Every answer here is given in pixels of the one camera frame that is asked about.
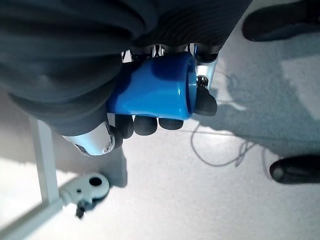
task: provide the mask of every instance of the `blue cylinder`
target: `blue cylinder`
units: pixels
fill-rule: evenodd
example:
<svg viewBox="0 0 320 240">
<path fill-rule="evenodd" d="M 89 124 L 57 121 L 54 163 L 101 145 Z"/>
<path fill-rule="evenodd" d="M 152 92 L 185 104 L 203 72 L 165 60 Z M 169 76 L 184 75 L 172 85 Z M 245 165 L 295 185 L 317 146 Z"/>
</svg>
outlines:
<svg viewBox="0 0 320 240">
<path fill-rule="evenodd" d="M 189 52 L 124 63 L 116 78 L 109 113 L 186 120 L 194 112 L 197 76 Z"/>
</svg>

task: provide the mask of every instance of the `white metal frame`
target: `white metal frame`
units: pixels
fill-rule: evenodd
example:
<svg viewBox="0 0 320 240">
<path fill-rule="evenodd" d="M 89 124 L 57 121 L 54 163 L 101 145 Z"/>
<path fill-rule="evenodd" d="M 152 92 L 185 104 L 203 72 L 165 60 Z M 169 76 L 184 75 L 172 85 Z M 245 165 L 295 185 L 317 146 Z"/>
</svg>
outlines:
<svg viewBox="0 0 320 240">
<path fill-rule="evenodd" d="M 51 129 L 40 120 L 31 119 L 30 122 L 42 203 L 1 230 L 1 240 L 21 240 L 27 237 L 63 208 L 57 184 Z"/>
</svg>

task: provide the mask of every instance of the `metal joint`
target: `metal joint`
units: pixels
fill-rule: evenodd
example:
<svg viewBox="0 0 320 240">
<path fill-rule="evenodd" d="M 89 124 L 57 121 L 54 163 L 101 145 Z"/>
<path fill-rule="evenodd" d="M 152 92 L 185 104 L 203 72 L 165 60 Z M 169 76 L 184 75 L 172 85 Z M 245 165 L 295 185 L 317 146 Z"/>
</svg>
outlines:
<svg viewBox="0 0 320 240">
<path fill-rule="evenodd" d="M 85 134 L 63 137 L 89 157 L 107 154 L 115 147 L 115 136 L 109 130 L 109 124 L 106 121 Z"/>
<path fill-rule="evenodd" d="M 214 78 L 218 53 L 204 55 L 202 52 L 199 52 L 197 45 L 195 45 L 194 58 L 196 62 L 197 84 L 209 90 Z"/>
</svg>

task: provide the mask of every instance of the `black rubber finger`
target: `black rubber finger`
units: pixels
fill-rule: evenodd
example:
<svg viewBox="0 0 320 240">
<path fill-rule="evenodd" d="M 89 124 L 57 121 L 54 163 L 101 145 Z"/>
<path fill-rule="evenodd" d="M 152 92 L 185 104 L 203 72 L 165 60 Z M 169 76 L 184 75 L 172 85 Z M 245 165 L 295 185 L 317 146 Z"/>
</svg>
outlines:
<svg viewBox="0 0 320 240">
<path fill-rule="evenodd" d="M 216 99 L 204 86 L 198 86 L 196 89 L 194 113 L 203 116 L 214 116 L 217 113 Z"/>
<path fill-rule="evenodd" d="M 133 128 L 136 134 L 148 136 L 156 132 L 157 118 L 151 116 L 135 116 Z"/>
<path fill-rule="evenodd" d="M 114 135 L 114 140 L 115 140 L 114 149 L 117 149 L 117 148 L 122 146 L 122 143 L 124 142 L 124 139 L 123 139 L 123 137 L 121 135 L 121 132 L 116 127 L 110 126 L 110 130 Z"/>
<path fill-rule="evenodd" d="M 178 130 L 182 128 L 184 121 L 170 118 L 159 118 L 159 125 L 167 130 Z"/>
<path fill-rule="evenodd" d="M 128 139 L 134 134 L 134 120 L 131 115 L 116 114 L 114 121 L 123 139 Z"/>
</svg>

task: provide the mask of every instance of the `floor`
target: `floor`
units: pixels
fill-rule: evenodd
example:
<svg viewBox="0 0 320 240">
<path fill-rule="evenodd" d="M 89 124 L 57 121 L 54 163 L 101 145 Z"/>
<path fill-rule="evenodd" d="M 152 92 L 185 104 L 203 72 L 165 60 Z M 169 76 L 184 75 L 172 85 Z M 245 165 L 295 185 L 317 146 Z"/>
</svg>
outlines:
<svg viewBox="0 0 320 240">
<path fill-rule="evenodd" d="M 292 1 L 254 0 L 247 13 L 283 2 Z M 123 151 L 93 159 L 54 135 L 60 184 L 101 171 L 113 188 L 84 219 L 67 207 L 27 239 L 318 240 L 320 185 L 277 184 L 268 169 L 283 156 L 320 153 L 319 39 L 249 42 L 240 22 L 216 68 L 215 117 L 134 135 Z M 3 227 L 40 192 L 28 118 L 3 94 L 0 100 Z"/>
</svg>

